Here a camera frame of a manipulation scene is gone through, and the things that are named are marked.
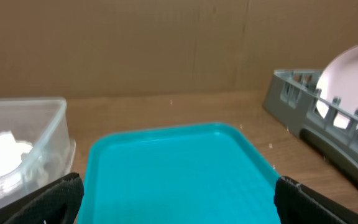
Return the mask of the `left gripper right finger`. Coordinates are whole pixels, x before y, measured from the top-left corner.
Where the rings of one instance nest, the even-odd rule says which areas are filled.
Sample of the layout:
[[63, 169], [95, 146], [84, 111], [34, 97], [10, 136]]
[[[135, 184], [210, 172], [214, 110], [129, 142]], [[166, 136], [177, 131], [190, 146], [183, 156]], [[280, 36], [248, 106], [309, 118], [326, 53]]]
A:
[[281, 224], [358, 224], [358, 213], [287, 176], [276, 181], [274, 205]]

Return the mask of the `white napkin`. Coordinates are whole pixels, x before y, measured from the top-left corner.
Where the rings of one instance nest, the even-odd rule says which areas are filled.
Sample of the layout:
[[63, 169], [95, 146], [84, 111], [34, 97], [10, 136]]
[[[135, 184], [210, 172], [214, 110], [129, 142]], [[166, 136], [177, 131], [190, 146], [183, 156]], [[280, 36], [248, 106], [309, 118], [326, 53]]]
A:
[[28, 154], [32, 148], [32, 143], [17, 140], [11, 131], [0, 132], [0, 177], [18, 168], [22, 155]]

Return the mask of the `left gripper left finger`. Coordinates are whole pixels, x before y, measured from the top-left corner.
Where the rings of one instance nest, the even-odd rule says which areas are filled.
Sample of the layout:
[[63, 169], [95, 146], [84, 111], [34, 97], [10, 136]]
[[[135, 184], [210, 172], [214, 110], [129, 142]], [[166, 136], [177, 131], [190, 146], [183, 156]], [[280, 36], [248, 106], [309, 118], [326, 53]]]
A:
[[71, 224], [84, 196], [80, 175], [69, 173], [0, 209], [0, 224]]

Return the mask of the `pink plate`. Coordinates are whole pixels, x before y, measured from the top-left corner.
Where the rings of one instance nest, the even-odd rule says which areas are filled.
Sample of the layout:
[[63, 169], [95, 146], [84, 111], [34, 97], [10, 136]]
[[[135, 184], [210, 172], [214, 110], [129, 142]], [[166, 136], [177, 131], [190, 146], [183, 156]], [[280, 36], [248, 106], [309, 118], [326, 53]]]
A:
[[316, 84], [320, 97], [332, 101], [338, 96], [339, 107], [348, 113], [358, 109], [358, 45], [338, 55], [323, 70]]

